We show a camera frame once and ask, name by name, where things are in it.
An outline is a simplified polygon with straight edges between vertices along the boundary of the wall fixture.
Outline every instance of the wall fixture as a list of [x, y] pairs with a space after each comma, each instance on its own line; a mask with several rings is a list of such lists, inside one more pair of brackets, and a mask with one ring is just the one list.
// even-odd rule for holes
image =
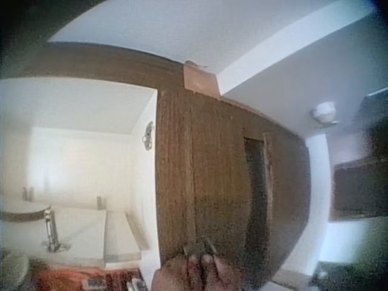
[[319, 128], [331, 127], [339, 122], [335, 119], [334, 102], [323, 102], [311, 110], [311, 116], [319, 124]]
[[146, 150], [152, 149], [152, 129], [153, 129], [153, 122], [150, 121], [150, 123], [147, 124], [147, 127], [145, 128], [145, 134], [142, 138], [142, 141], [144, 143], [144, 147]]

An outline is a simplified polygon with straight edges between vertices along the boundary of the hand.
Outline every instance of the hand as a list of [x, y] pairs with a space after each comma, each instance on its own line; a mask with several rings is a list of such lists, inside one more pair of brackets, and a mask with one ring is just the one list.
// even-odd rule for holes
[[202, 291], [199, 260], [192, 255], [188, 260], [177, 256], [155, 272], [152, 291]]
[[224, 260], [210, 255], [202, 257], [205, 277], [205, 291], [238, 291], [241, 276]]

